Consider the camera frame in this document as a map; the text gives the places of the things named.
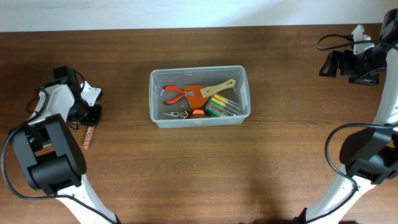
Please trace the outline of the red socket bit rail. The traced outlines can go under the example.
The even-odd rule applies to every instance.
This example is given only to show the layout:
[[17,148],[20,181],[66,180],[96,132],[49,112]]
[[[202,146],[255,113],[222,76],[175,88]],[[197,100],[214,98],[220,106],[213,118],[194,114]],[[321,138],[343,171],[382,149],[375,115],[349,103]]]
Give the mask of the red socket bit rail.
[[89,126],[86,130],[85,139],[83,141],[83,148],[85,150],[88,150],[90,147],[90,143],[94,135],[94,130],[95,130],[94,126]]

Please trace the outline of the orange black needle-nose pliers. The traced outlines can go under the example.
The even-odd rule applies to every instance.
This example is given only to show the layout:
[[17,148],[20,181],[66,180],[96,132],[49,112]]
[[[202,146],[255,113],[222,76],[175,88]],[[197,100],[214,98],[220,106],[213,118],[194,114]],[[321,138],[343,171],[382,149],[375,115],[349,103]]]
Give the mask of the orange black needle-nose pliers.
[[204,110],[189,110],[189,111],[174,111],[165,112],[164,115],[171,116],[179,119],[191,119],[191,118],[209,118],[211,115]]

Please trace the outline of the red handled cutting pliers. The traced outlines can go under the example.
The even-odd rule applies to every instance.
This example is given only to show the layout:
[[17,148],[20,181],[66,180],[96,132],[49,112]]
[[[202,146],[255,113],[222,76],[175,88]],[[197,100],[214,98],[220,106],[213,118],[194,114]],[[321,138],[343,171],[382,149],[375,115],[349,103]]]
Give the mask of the red handled cutting pliers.
[[182,90],[180,88],[177,88],[176,86],[166,86],[166,87],[164,87],[164,90],[165,91],[172,91],[172,92],[176,93],[175,98],[172,98],[170,100],[165,100],[164,101],[165,105],[172,105],[172,104],[177,103],[178,101],[180,101],[183,98],[194,96],[194,92],[193,91]]

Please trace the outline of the orange scraper wooden handle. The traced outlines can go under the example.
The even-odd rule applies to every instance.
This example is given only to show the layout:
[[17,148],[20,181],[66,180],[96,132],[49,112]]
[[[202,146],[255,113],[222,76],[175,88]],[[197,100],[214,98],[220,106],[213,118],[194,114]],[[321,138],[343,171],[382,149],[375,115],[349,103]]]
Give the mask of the orange scraper wooden handle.
[[234,87],[236,84],[236,80],[229,79],[226,82],[223,82],[218,85],[213,86],[201,86],[201,85],[190,85],[186,86],[184,90],[190,90],[194,92],[194,96],[187,97],[187,101],[191,110],[200,109],[203,105],[206,104],[209,97],[218,93],[219,91],[226,90],[228,88]]

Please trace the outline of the colourful screwdriver set case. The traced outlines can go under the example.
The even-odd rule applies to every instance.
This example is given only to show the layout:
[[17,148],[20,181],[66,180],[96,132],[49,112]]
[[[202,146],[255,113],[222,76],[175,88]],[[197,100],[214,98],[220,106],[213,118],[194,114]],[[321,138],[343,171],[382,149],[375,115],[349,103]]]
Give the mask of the colourful screwdriver set case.
[[219,117],[242,115],[241,105],[219,94],[214,94],[208,100],[205,109]]

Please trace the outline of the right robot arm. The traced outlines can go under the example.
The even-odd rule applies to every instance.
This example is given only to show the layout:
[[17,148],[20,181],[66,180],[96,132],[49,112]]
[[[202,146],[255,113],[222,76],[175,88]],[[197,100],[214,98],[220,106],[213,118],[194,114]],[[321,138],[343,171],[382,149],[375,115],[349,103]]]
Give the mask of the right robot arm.
[[293,223],[343,223],[361,196],[397,177],[397,9],[385,14],[377,40],[365,35],[362,25],[343,38],[346,44],[326,48],[329,54],[319,75],[347,75],[350,83],[374,86],[386,72],[381,101],[371,124],[344,124],[328,135],[325,159],[337,176]]

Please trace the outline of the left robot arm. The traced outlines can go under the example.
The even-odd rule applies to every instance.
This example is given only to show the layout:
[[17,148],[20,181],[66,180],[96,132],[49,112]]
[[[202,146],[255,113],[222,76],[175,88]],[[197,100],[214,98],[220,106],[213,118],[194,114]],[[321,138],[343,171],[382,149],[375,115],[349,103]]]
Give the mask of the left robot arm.
[[98,125],[103,91],[68,66],[54,69],[53,76],[38,89],[32,116],[9,132],[6,144],[30,187],[44,192],[35,201],[59,200],[80,223],[119,223],[90,185],[85,157],[71,133]]

